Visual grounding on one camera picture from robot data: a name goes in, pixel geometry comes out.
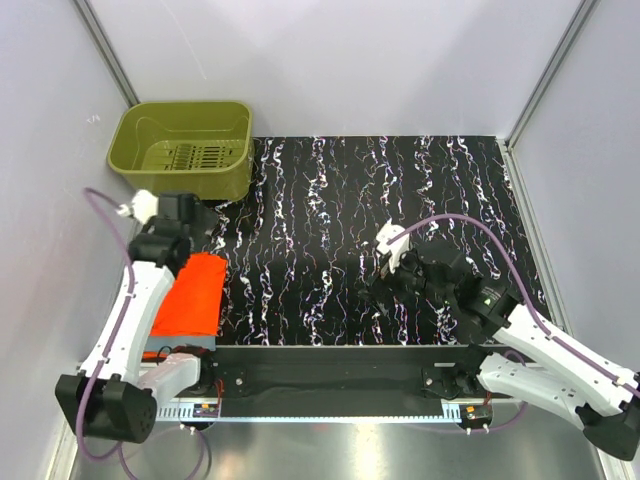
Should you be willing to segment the orange t shirt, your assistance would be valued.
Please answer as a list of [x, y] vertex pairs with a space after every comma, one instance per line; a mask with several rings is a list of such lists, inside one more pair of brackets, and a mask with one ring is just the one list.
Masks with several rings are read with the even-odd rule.
[[150, 335], [216, 336], [227, 265], [217, 255], [192, 254], [164, 298]]

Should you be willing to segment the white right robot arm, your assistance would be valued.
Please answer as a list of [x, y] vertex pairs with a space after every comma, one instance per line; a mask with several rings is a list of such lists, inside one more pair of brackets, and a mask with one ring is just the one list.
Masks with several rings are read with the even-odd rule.
[[442, 241], [413, 245], [419, 229], [386, 223], [376, 235], [378, 266], [361, 294], [380, 312], [394, 302], [444, 305], [467, 342], [449, 367], [423, 372], [431, 397], [506, 395], [577, 427], [596, 448], [623, 461], [639, 449], [639, 375], [597, 354], [542, 316], [516, 285], [474, 272]]

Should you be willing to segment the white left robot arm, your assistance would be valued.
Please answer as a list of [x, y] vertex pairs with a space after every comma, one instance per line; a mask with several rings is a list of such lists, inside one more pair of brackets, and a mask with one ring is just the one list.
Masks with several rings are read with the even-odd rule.
[[95, 346], [76, 373], [59, 377], [55, 397], [80, 449], [86, 438], [141, 444], [160, 408], [181, 393], [203, 396], [215, 386], [214, 354], [206, 345], [175, 346], [151, 370], [140, 370], [161, 304], [194, 256], [194, 237], [215, 215], [188, 192], [139, 190], [124, 204], [108, 198], [119, 215], [142, 227], [125, 241], [96, 202], [102, 192], [87, 187], [83, 195], [109, 228], [124, 270]]

